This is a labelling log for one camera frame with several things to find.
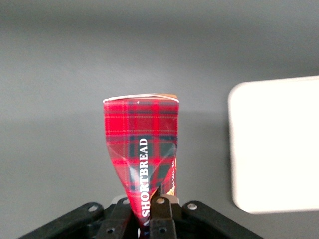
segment screw hole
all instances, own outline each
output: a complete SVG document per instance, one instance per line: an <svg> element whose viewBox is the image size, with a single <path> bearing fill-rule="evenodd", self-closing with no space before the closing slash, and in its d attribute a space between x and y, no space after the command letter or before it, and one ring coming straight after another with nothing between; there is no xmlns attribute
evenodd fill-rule
<svg viewBox="0 0 319 239"><path fill-rule="evenodd" d="M89 207L88 211L89 211L89 212L94 212L94 211L97 210L97 209L98 209L98 206L93 205L93 206L90 206L90 207Z"/></svg>
<svg viewBox="0 0 319 239"><path fill-rule="evenodd" d="M162 228L159 229L159 233L164 234L166 232L167 232L167 228L162 227Z"/></svg>
<svg viewBox="0 0 319 239"><path fill-rule="evenodd" d="M111 233L113 233L115 231L115 228L107 228L106 229L106 232L108 233L108 234L111 234Z"/></svg>

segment metal screw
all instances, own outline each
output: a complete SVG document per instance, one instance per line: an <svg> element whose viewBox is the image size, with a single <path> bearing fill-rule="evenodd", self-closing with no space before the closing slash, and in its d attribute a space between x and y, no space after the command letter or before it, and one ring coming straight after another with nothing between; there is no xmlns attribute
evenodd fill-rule
<svg viewBox="0 0 319 239"><path fill-rule="evenodd" d="M156 202L157 202L158 204L163 204L163 203L165 202L165 199L164 199L164 198L158 198L158 199L156 200Z"/></svg>
<svg viewBox="0 0 319 239"><path fill-rule="evenodd" d="M129 204L129 203L130 203L129 199L125 199L125 200L123 201L123 204Z"/></svg>
<svg viewBox="0 0 319 239"><path fill-rule="evenodd" d="M187 205L187 207L191 210L196 210L197 209L197 205L195 203L190 203Z"/></svg>
<svg viewBox="0 0 319 239"><path fill-rule="evenodd" d="M98 209L98 206L93 205L93 206L90 206L88 210L89 210L89 212L94 212L97 209Z"/></svg>

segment gray background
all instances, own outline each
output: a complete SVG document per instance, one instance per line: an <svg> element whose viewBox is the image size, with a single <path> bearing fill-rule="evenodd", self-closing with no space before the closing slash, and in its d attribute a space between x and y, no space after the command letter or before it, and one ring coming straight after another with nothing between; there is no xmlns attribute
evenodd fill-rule
<svg viewBox="0 0 319 239"><path fill-rule="evenodd" d="M181 203L266 239L318 238L319 212L233 204L227 126L236 84L319 75L318 23L318 1L0 1L0 238L123 194L102 100L151 92L180 99Z"/></svg>

